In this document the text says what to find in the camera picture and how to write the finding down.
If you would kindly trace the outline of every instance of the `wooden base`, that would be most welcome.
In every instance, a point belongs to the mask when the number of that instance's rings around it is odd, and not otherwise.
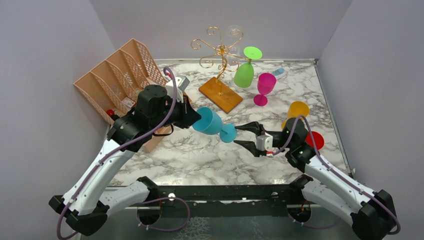
[[[221,81],[218,81],[218,83],[222,84],[222,95],[219,95],[221,86],[217,84],[216,77],[212,77],[209,81],[200,86],[199,91],[228,114],[243,101],[243,98]]]

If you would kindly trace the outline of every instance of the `white label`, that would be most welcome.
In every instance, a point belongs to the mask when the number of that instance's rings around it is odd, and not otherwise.
[[[129,111],[131,108],[133,108],[136,105],[136,102],[129,99],[128,97],[125,97],[122,100],[122,103],[125,105],[126,109]]]

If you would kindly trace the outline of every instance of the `orange cup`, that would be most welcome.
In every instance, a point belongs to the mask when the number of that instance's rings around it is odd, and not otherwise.
[[[287,119],[296,118],[299,115],[308,116],[309,107],[303,101],[294,101],[290,104],[290,107],[287,111]],[[281,123],[281,129],[286,125],[287,120]]]

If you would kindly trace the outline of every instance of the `glass base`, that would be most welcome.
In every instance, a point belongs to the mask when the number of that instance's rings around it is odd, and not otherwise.
[[[256,104],[256,105],[258,105],[258,106],[260,106],[260,107],[263,107],[263,106],[267,105],[267,103],[268,103],[268,98],[267,98],[265,95],[258,94],[258,95],[256,95],[256,96],[254,96],[254,98],[253,98],[253,102],[254,102],[254,104]]]
[[[232,123],[225,124],[224,126],[222,126],[222,130],[219,133],[219,138],[226,144],[234,141],[234,139],[236,139],[236,136],[237,130],[234,124]]]

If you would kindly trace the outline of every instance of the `pink wine glass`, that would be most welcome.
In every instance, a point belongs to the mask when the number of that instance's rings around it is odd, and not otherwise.
[[[268,98],[265,96],[269,94],[277,83],[277,78],[271,73],[265,72],[259,75],[257,81],[257,90],[260,94],[254,96],[253,102],[258,106],[265,106],[268,103]]]

